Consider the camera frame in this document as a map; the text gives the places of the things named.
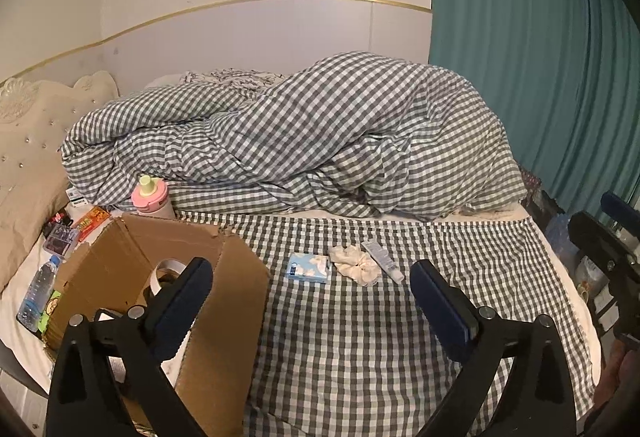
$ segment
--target black and white gingham fabric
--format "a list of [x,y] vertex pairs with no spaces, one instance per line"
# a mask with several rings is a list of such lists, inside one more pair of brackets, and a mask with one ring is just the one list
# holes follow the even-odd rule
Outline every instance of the black and white gingham fabric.
[[62,145],[70,181],[90,202],[123,209],[147,173],[169,181],[176,210],[424,219],[526,193],[500,120],[450,70],[351,52],[273,75],[272,86],[234,75],[144,90],[84,116]]
[[[452,385],[447,359],[418,311],[407,280],[383,276],[361,287],[332,269],[326,284],[286,277],[291,253],[328,255],[335,245],[377,240],[408,277],[429,258],[449,284],[503,318],[558,325],[577,416],[591,406],[586,338],[531,218],[484,223],[287,218],[186,213],[231,227],[273,274],[245,426],[251,436],[415,435]],[[503,360],[475,432],[490,419],[506,384]]]

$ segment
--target water bottle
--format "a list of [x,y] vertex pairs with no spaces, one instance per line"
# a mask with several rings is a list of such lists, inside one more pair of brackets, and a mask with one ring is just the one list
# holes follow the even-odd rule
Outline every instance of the water bottle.
[[56,255],[49,258],[49,261],[40,267],[36,276],[31,280],[27,294],[24,296],[24,300],[22,300],[17,318],[18,321],[31,332],[35,332],[38,328],[40,317],[51,296],[53,282],[56,279],[60,262],[60,257]]

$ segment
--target gold trim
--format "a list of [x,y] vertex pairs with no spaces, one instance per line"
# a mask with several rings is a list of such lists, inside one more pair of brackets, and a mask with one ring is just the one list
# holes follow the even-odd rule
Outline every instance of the gold trim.
[[[20,72],[18,72],[16,75],[12,76],[12,78],[19,78],[23,75],[25,75],[27,72],[31,72],[32,70],[35,70],[36,68],[40,68],[40,67],[44,67],[44,65],[49,64],[50,62],[53,62],[55,60],[58,60],[60,58],[63,58],[64,56],[68,56],[70,54],[75,54],[76,52],[82,51],[84,49],[90,49],[92,47],[98,47],[100,45],[104,45],[105,43],[114,40],[116,38],[118,38],[119,36],[122,36],[123,34],[135,31],[137,29],[142,29],[142,27],[146,27],[147,25],[151,25],[153,23],[156,22],[161,22],[163,20],[167,20],[169,18],[173,18],[175,16],[180,16],[181,14],[187,14],[190,12],[195,12],[195,11],[201,11],[204,9],[210,9],[212,7],[222,7],[223,5],[231,5],[234,3],[244,3],[244,2],[253,2],[253,1],[261,1],[261,0],[223,0],[223,1],[219,1],[219,2],[214,2],[214,3],[207,3],[204,5],[198,5],[196,7],[189,7],[187,9],[182,9],[176,12],[172,12],[169,14],[165,14],[164,16],[159,16],[157,18],[153,18],[149,21],[146,21],[144,23],[139,23],[138,25],[134,25],[133,27],[129,27],[128,29],[124,29],[123,31],[117,32],[111,36],[109,36],[108,38],[105,38],[103,40],[94,42],[94,43],[89,43],[88,45],[83,45],[81,47],[76,47],[75,49],[71,49],[69,51],[65,51],[65,52],[61,52],[60,54],[57,54],[55,56],[52,56],[50,58],[47,58],[46,60],[43,60],[41,62],[36,63],[35,65],[31,65],[31,67],[25,68],[24,70],[21,70]],[[420,12],[428,12],[431,13],[431,9],[429,9],[428,7],[422,7],[420,5],[414,5],[412,3],[405,3],[405,2],[399,2],[399,1],[394,1],[394,0],[358,0],[358,1],[367,1],[367,2],[371,2],[371,3],[381,3],[384,5],[393,5],[395,7],[403,7],[405,9],[412,9],[414,11],[420,11]]]

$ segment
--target teal curtain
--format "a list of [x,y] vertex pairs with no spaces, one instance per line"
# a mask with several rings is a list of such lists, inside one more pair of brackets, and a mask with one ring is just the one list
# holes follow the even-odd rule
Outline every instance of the teal curtain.
[[430,62],[469,79],[569,212],[640,176],[640,33],[622,0],[433,0]]

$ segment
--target silver bolt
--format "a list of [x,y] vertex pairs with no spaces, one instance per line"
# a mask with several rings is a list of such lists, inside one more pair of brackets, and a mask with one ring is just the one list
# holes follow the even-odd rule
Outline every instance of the silver bolt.
[[130,308],[129,311],[127,311],[127,316],[132,320],[137,320],[138,318],[141,318],[144,313],[144,307],[140,305],[133,305],[133,307]]
[[486,305],[483,305],[481,308],[478,309],[478,314],[480,314],[482,318],[484,318],[485,320],[492,320],[495,318],[496,312],[491,307],[487,307]]
[[69,318],[69,325],[71,325],[72,327],[78,327],[78,325],[81,324],[83,320],[84,316],[82,316],[82,314],[74,314],[73,316],[71,316],[71,318]]
[[538,316],[538,321],[544,327],[553,327],[554,326],[553,318],[551,316],[547,316],[546,314],[540,314],[540,316]]

